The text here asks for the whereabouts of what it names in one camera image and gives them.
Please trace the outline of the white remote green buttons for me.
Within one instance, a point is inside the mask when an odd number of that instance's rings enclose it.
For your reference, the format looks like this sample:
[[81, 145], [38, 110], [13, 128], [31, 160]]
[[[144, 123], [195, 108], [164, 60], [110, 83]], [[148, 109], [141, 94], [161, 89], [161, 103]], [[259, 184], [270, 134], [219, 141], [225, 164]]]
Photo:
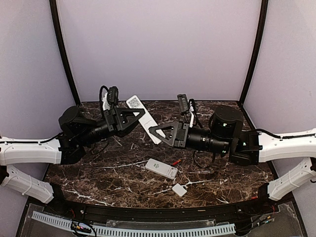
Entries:
[[178, 173], [177, 168], [152, 158], [146, 163], [145, 169], [172, 180], [175, 179]]

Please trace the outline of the clear pen screwdriver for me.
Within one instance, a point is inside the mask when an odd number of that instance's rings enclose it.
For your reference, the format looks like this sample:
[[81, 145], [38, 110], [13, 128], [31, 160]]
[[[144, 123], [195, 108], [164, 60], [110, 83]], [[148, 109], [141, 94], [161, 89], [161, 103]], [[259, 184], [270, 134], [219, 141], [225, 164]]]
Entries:
[[190, 172], [192, 174], [213, 174], [214, 171], [212, 170], [202, 170], [202, 171], [193, 171], [193, 172]]

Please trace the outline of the white battery cover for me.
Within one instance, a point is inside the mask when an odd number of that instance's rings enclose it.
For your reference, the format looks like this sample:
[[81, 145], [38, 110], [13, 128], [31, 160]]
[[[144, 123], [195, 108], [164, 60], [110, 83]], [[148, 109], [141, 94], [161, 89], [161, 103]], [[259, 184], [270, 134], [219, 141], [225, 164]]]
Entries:
[[182, 197], [183, 195], [185, 195], [187, 193], [187, 190], [180, 184], [175, 184], [172, 187], [172, 191], [177, 194], [179, 197]]

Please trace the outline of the red yellow battery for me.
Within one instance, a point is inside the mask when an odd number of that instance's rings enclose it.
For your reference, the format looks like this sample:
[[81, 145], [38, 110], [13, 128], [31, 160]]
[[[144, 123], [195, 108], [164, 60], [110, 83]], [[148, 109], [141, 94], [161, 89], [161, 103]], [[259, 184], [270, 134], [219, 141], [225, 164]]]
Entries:
[[180, 163], [180, 162], [181, 162], [181, 160], [179, 159], [179, 160], [173, 162], [172, 165], [177, 165], [177, 164]]

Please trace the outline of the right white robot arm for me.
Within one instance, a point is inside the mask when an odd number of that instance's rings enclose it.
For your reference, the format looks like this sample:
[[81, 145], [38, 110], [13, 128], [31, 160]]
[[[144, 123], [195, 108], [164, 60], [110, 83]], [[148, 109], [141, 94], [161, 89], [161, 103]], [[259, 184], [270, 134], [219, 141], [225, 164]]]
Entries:
[[294, 168], [276, 180], [260, 186], [252, 210], [263, 214], [289, 192], [316, 177], [316, 130], [273, 134], [264, 129], [243, 130], [243, 113], [230, 106], [220, 106], [209, 119], [208, 129], [190, 127], [186, 122], [171, 122], [149, 128], [149, 132], [179, 149], [229, 156], [229, 162], [257, 165], [283, 158], [302, 158]]

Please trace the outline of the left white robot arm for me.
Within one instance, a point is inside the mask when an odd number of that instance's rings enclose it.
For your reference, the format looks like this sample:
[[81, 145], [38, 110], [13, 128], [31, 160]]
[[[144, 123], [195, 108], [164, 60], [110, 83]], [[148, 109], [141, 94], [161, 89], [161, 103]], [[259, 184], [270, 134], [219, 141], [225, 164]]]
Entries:
[[144, 109], [112, 108], [99, 121], [88, 119], [77, 106], [59, 118], [61, 133], [44, 140], [0, 138], [0, 185], [27, 195], [66, 215], [70, 205], [58, 185], [38, 180], [14, 167], [16, 163], [75, 164], [90, 147], [110, 137], [124, 137], [145, 114]]

